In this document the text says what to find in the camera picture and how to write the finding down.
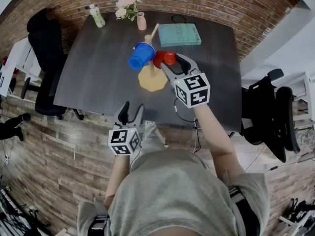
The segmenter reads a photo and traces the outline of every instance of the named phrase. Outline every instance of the wooden floor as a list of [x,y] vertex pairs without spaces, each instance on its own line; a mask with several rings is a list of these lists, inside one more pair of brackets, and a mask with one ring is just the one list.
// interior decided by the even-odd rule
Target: wooden floor
[[[73,112],[67,112],[63,120],[45,117],[34,111],[34,104],[19,99],[3,99],[1,121],[29,112],[32,119],[21,125],[25,140],[18,138],[2,141],[4,153],[10,157],[9,165],[3,168],[3,182],[11,187],[11,196],[18,204],[36,207],[43,222],[51,223],[50,230],[57,233],[70,228],[76,235],[77,205],[80,201],[92,201],[104,196],[114,156],[107,147],[108,130],[112,127],[110,118],[85,113],[79,121]],[[159,127],[171,148],[194,147],[195,132],[175,127]],[[315,133],[299,134],[301,153],[315,147]],[[252,146],[242,137],[234,136],[233,143],[242,166],[248,172],[265,172],[273,166],[280,166],[273,154],[264,145]],[[203,148],[198,152],[211,168],[210,153]],[[289,153],[289,161],[296,157]],[[290,204],[291,197],[301,200],[313,196],[315,186],[315,162],[280,167],[266,173],[271,198],[271,214],[265,235],[280,235],[278,216]]]

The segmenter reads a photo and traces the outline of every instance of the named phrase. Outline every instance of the blue cup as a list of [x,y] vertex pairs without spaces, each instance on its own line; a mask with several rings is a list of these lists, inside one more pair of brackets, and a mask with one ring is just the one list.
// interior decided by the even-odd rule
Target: blue cup
[[153,47],[147,43],[139,43],[129,58],[129,65],[132,69],[141,70],[156,55]]

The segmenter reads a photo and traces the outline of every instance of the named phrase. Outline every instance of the person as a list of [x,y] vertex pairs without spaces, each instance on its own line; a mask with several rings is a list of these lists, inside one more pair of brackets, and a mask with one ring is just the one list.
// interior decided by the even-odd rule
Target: person
[[[129,170],[129,156],[115,158],[105,207],[106,236],[244,236],[240,213],[234,212],[229,189],[237,187],[259,221],[261,235],[269,217],[264,174],[241,167],[233,143],[210,108],[194,108],[217,176],[195,154],[165,149],[155,125],[146,127],[141,156]],[[89,233],[97,208],[79,205],[77,229]]]
[[21,127],[18,126],[24,120],[30,120],[31,115],[29,113],[25,113],[19,115],[18,117],[11,118],[7,120],[5,123],[0,123],[0,140],[8,139],[14,136],[17,136],[20,141],[23,141],[23,134]]

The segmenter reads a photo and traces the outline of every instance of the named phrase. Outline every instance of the brick wall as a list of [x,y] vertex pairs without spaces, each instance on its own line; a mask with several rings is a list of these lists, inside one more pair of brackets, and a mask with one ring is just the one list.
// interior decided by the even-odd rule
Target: brick wall
[[[51,8],[63,28],[67,52],[96,3],[102,12],[114,11],[117,0],[14,0],[0,16],[0,58],[12,45],[25,38],[26,24],[39,10]],[[189,14],[234,28],[239,57],[244,58],[299,0],[142,0],[140,10],[161,10]]]

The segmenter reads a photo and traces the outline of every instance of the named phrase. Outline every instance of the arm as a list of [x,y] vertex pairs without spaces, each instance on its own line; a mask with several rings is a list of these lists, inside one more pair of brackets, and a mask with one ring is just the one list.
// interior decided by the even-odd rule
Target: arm
[[116,156],[112,173],[106,189],[105,207],[108,209],[112,204],[119,185],[129,174],[129,156]]
[[225,168],[230,177],[245,173],[237,159],[233,143],[208,105],[195,107],[194,111],[212,155],[218,178],[222,179]]

